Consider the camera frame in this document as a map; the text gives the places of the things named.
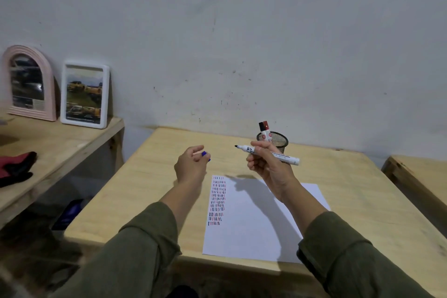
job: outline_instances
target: picture frame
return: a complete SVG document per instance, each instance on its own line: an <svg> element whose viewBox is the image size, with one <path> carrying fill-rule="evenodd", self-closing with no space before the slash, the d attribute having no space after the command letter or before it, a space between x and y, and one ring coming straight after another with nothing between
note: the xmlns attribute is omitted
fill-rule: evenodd
<svg viewBox="0 0 447 298"><path fill-rule="evenodd" d="M66 61L62 70L60 121L107 127L110 70L107 65Z"/></svg>
<svg viewBox="0 0 447 298"><path fill-rule="evenodd" d="M56 121L54 76L51 65L36 48L14 45L2 56L7 112Z"/></svg>

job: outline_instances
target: green long-sleeve shirt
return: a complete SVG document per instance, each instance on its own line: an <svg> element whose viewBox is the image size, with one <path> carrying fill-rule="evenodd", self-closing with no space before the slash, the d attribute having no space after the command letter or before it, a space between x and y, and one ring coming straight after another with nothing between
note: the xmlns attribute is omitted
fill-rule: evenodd
<svg viewBox="0 0 447 298"><path fill-rule="evenodd" d="M153 203L52 298L150 297L158 275L179 253L172 211ZM332 297L432 297L334 212L310 224L297 256Z"/></svg>

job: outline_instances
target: light wood desk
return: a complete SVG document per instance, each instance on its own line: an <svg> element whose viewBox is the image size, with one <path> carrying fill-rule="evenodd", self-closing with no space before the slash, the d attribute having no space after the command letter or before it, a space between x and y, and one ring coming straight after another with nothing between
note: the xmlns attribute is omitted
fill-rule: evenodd
<svg viewBox="0 0 447 298"><path fill-rule="evenodd" d="M392 155L382 171L447 236L447 161Z"/></svg>
<svg viewBox="0 0 447 298"><path fill-rule="evenodd" d="M30 179L0 188L0 228L113 137L118 143L116 166L120 159L122 165L118 132L124 122L120 118L111 118L103 130L17 115L2 118L8 125L0 126L0 155L16 156L35 151L37 161L30 170L34 174Z"/></svg>
<svg viewBox="0 0 447 298"><path fill-rule="evenodd" d="M103 245L133 216L159 200L174 184L174 164L188 146L204 144L211 153L202 193L190 212L179 244L181 259L265 273L306 273L303 265L202 254L212 175L257 176L246 153L234 145L247 138L159 128L76 217L65 237ZM447 240L362 153L291 144L286 154L300 158L297 178L316 183L331 209L370 239L375 247L424 288L447 297Z"/></svg>

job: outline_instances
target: black mesh cup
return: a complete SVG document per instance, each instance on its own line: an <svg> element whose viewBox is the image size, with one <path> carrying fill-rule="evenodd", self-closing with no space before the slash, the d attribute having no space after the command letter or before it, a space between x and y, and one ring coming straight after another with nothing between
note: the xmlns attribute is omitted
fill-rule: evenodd
<svg viewBox="0 0 447 298"><path fill-rule="evenodd" d="M289 144L289 140L285 136L283 136L282 134L280 134L278 132L270 131L270 133L272 134L273 145L275 145L278 148L278 150L281 151L281 153L284 153L284 149ZM258 133L258 135L256 136L256 139L262 140L261 132Z"/></svg>

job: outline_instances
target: sheet of paper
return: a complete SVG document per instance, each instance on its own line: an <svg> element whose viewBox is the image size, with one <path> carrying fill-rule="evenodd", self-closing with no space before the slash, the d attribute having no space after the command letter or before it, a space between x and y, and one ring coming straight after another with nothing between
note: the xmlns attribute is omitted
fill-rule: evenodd
<svg viewBox="0 0 447 298"><path fill-rule="evenodd" d="M303 186L328 210L316 184ZM303 238L286 206L261 180L213 176L203 254L300 263Z"/></svg>

